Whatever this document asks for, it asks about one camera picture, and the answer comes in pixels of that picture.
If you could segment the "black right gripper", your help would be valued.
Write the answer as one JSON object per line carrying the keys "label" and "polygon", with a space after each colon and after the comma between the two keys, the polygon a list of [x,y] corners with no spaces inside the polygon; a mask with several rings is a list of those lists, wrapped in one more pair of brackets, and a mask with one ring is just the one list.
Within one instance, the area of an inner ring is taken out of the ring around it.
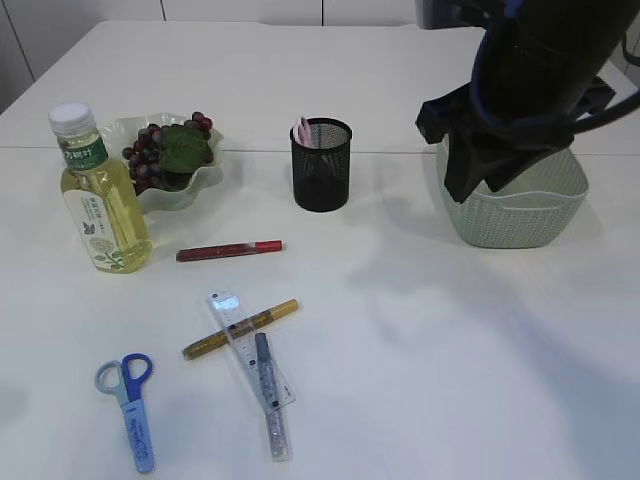
{"label": "black right gripper", "polygon": [[614,89],[597,77],[568,114],[499,120],[487,112],[474,84],[469,82],[442,97],[424,102],[415,124],[429,144],[441,142],[448,134],[444,186],[456,203],[463,203],[480,183],[485,182],[492,192],[497,192],[548,155],[546,149],[505,150],[491,145],[477,146],[463,135],[486,135],[517,149],[563,149],[575,138],[571,126],[576,120],[584,114],[604,112],[614,96]]}

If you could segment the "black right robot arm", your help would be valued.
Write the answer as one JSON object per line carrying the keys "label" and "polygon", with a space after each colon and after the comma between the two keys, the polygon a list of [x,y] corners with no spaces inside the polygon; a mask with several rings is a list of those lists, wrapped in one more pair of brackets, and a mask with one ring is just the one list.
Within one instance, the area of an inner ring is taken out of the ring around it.
{"label": "black right robot arm", "polygon": [[444,185],[464,202],[485,183],[496,192],[576,135],[638,110],[613,104],[598,73],[639,13],[636,1],[422,1],[424,30],[484,29],[468,83],[423,103],[416,126],[429,144],[449,141]]}

